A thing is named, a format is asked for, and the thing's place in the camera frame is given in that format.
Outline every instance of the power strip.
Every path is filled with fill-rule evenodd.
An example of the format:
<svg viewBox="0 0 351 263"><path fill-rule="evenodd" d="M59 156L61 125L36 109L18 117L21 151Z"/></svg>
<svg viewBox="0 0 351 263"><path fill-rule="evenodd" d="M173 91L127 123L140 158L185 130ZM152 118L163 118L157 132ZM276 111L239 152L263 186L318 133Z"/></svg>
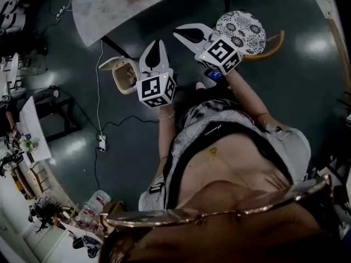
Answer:
<svg viewBox="0 0 351 263"><path fill-rule="evenodd" d="M106 135L99 135L99 150L106 152Z"/></svg>

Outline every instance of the small white bin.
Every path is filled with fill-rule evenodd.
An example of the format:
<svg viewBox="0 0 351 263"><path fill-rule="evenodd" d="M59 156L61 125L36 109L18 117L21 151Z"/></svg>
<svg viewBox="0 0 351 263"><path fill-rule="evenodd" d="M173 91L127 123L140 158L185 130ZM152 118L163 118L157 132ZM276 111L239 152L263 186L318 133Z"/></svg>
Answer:
<svg viewBox="0 0 351 263"><path fill-rule="evenodd" d="M112 76L122 94L130 94L137 90L139 63L124 56L116 56L101 64L99 69L112 70Z"/></svg>

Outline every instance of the blue phone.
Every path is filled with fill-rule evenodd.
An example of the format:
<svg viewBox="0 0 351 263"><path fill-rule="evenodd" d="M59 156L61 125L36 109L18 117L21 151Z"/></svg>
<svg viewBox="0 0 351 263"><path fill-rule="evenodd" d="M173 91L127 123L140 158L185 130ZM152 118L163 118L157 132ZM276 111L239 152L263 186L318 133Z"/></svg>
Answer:
<svg viewBox="0 0 351 263"><path fill-rule="evenodd" d="M212 70L212 69L207 69L205 71L205 75L214 80L216 83L218 82L218 80L221 78L221 76L223 76L222 73L218 72L218 71L215 71L215 70Z"/></svg>

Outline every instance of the black cable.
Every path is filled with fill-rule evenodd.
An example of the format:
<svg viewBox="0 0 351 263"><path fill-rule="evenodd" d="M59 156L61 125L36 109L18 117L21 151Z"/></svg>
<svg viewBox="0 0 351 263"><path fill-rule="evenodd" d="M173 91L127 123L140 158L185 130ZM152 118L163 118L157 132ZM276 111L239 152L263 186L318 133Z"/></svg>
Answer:
<svg viewBox="0 0 351 263"><path fill-rule="evenodd" d="M64 90L62 90L60 87L51 87L50 89L57 89L61 92L63 92L64 94L68 95L70 98L73 99L73 101L77 104L77 106L79 107L79 109L81 110L82 114L86 117L86 119L88 120L88 122L92 125L92 127L98 132L99 130L97 129L97 127L95 127L95 125L93 124L92 120L90 120L90 118L88 117L88 115L84 112L82 106L77 102L77 100L68 92L65 92Z"/></svg>
<svg viewBox="0 0 351 263"><path fill-rule="evenodd" d="M48 25L47 27L45 27L44 30L42 31L42 33L40 34L40 37L43 37L43 36L44 36L44 33L45 33L45 31L46 31L47 29L49 29L49 28L52 27L52 26L58 25L60 22L61 22L61 19L59 19L58 22L57 22L56 24L50 24L50 25Z"/></svg>
<svg viewBox="0 0 351 263"><path fill-rule="evenodd" d="M24 72L26 72L28 74L25 74L25 75L24 74L20 74L20 75L17 75L17 77L39 76L39 75L44 74L45 72L48 71L48 69L45 68L44 70L39 71L37 73L29 73L28 71L24 70L23 68L18 68L18 69L22 70L22 71L24 71Z"/></svg>
<svg viewBox="0 0 351 263"><path fill-rule="evenodd" d="M50 14L51 16L54 16L54 17L56 18L56 15L53 14L53 13L51 12L51 2L52 2L52 0L49 0L49 14ZM44 36L44 34L45 34L45 32L46 32L47 29L49 29L49 28L52 27L52 26L58 25L60 22L61 22L61 19L59 19L55 24L50 24L50 25L48 25L47 27L45 27L45 28L43 29L42 33L40 34L40 37L43 37L43 36Z"/></svg>
<svg viewBox="0 0 351 263"><path fill-rule="evenodd" d="M103 131L109 124L114 125L114 126L116 126L116 127L119 127L121 124L123 124L126 120L128 120L128 119L130 119L130 118L135 118L135 119L137 119L138 121L140 121L140 122L142 122L142 123L158 123L158 121L143 120L143 119L138 118L138 117L135 116L135 115L130 115L130 116L128 116L127 118L124 118L122 121L120 121L120 122L117 123L117 124L114 123L114 122L107 122L107 123L103 126L103 128L101 129L101 131ZM97 133L95 134L95 138L96 138L96 140L100 141L100 139L97 138L97 135L98 135L98 134L100 134L100 131L99 131L99 130L98 130ZM110 146L109 146L109 144L107 143L106 140L105 140L105 142L106 142L106 146L107 146L106 151L108 151L109 148L110 148ZM97 153L97 150L100 150L100 149L97 148L97 147L95 148L94 174L95 174L95 179L96 179L96 181L97 181L98 190L99 190L99 189L100 189L100 182L99 182L98 177L97 177L97 160L98 160L98 153Z"/></svg>
<svg viewBox="0 0 351 263"><path fill-rule="evenodd" d="M98 161L98 152L97 152L98 148L95 148L95 162L94 162L94 175L95 175L95 179L97 181L98 184L98 190L100 190L100 181L97 177L97 161Z"/></svg>
<svg viewBox="0 0 351 263"><path fill-rule="evenodd" d="M25 94L27 92L32 92L34 90L45 90L45 89L49 89L49 88L38 88L38 89L33 89L33 90L24 90L23 92L15 92L15 93L11 93L12 94Z"/></svg>
<svg viewBox="0 0 351 263"><path fill-rule="evenodd" d="M140 121L140 122L142 122L142 123L158 123L158 121L142 120L142 119L138 118L138 117L135 116L135 115L130 115L129 117L124 118L124 119L123 119L122 121L120 121L118 124L116 124L116 123L114 123L114 122L107 122L107 123L103 126L103 128L101 129L101 132L102 132L109 124L114 125L114 126L116 126L116 127L119 127L121 124L124 123L124 121L126 121L126 120L128 120L128 119L130 119L130 118L135 118L135 119L137 119L138 121ZM96 138L96 140L100 141L100 139L97 138L98 135L100 135L100 131L99 131L99 130L98 130L97 133L95 134L95 138ZM110 147L109 147L109 144L107 143L106 140L105 140L105 142L106 142L106 146L107 146L107 149L105 150L105 152L106 152L106 151L109 150Z"/></svg>

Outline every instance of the white marble table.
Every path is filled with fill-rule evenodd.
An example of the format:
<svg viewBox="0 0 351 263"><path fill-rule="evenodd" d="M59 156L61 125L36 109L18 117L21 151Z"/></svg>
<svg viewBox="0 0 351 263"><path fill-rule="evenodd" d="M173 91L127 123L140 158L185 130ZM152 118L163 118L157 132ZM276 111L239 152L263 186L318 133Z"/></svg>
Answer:
<svg viewBox="0 0 351 263"><path fill-rule="evenodd" d="M162 0L73 0L73 18L90 46L118 25Z"/></svg>

